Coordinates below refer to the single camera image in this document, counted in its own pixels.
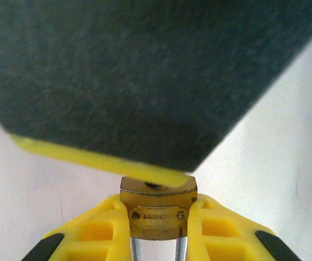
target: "brass nut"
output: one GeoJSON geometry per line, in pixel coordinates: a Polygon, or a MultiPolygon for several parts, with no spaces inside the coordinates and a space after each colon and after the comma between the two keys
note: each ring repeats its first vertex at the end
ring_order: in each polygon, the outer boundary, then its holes
{"type": "Polygon", "coordinates": [[[120,196],[128,211],[131,237],[171,240],[187,236],[189,210],[197,200],[194,177],[180,188],[161,188],[123,177],[120,196]]]}

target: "black rubber pad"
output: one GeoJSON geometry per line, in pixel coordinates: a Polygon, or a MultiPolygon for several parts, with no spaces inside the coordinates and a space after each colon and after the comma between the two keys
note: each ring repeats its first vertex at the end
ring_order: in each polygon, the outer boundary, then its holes
{"type": "Polygon", "coordinates": [[[311,36],[304,0],[0,0],[0,122],[193,171],[311,36]]]}
{"type": "Polygon", "coordinates": [[[276,261],[301,261],[279,237],[265,231],[256,231],[255,235],[276,261]]]}
{"type": "Polygon", "coordinates": [[[63,239],[63,234],[55,234],[40,240],[22,261],[48,261],[63,239]]]}

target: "yellow plastic grip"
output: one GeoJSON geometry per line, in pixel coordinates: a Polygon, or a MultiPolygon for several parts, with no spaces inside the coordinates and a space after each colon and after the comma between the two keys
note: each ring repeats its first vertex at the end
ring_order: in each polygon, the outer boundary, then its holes
{"type": "Polygon", "coordinates": [[[188,219],[187,261],[275,261],[256,237],[270,229],[198,194],[188,219]]]}
{"type": "Polygon", "coordinates": [[[120,194],[46,234],[64,239],[48,261],[132,261],[127,209],[120,194]]]}

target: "white background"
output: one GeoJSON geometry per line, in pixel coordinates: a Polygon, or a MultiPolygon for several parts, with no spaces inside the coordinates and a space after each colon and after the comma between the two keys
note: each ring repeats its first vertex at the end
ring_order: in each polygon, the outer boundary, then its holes
{"type": "MultiPolygon", "coordinates": [[[[199,192],[270,227],[312,261],[312,42],[194,173],[199,192]]],[[[0,260],[118,193],[120,176],[35,156],[0,128],[0,260]]],[[[142,244],[173,260],[174,241],[142,244]]]]}

